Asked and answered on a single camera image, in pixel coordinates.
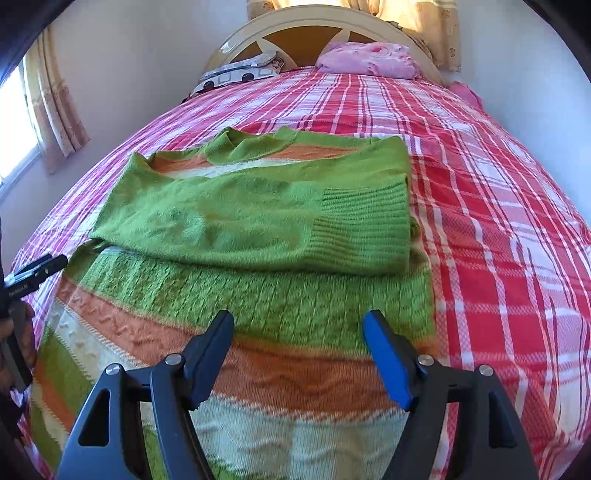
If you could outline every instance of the sweater collar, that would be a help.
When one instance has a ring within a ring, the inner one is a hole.
[[[213,165],[225,165],[267,157],[291,145],[297,131],[281,127],[277,132],[252,135],[232,127],[224,128],[200,153]]]

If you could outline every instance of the hand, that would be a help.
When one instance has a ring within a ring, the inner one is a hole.
[[[35,310],[28,303],[25,303],[27,321],[22,331],[22,338],[18,339],[18,344],[21,347],[22,357],[25,359],[27,366],[32,368],[37,360],[37,351],[35,350],[35,334],[33,332],[33,317]],[[0,342],[12,335],[14,330],[14,323],[12,319],[3,320],[0,322]],[[14,379],[4,357],[0,353],[0,393],[9,394],[10,389],[14,386]]]

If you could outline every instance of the metal screw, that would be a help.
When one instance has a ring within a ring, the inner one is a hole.
[[[107,366],[107,368],[105,368],[105,372],[107,375],[118,374],[119,370],[121,370],[121,367],[117,364],[110,364]]]
[[[430,367],[435,363],[435,360],[431,355],[419,355],[418,362],[424,367]]]
[[[167,365],[178,365],[183,360],[183,357],[179,353],[171,353],[164,362]]]
[[[481,365],[478,367],[478,371],[481,375],[484,375],[485,377],[492,377],[495,373],[495,371],[492,369],[490,365]]]

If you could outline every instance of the patterned pillow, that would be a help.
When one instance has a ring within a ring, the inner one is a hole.
[[[396,79],[421,77],[410,48],[395,43],[335,43],[329,45],[316,61],[323,73],[356,73]]]

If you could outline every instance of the ribbed cuff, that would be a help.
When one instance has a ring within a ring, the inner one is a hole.
[[[401,274],[408,269],[411,221],[401,176],[371,189],[327,189],[313,223],[309,268],[357,275]]]

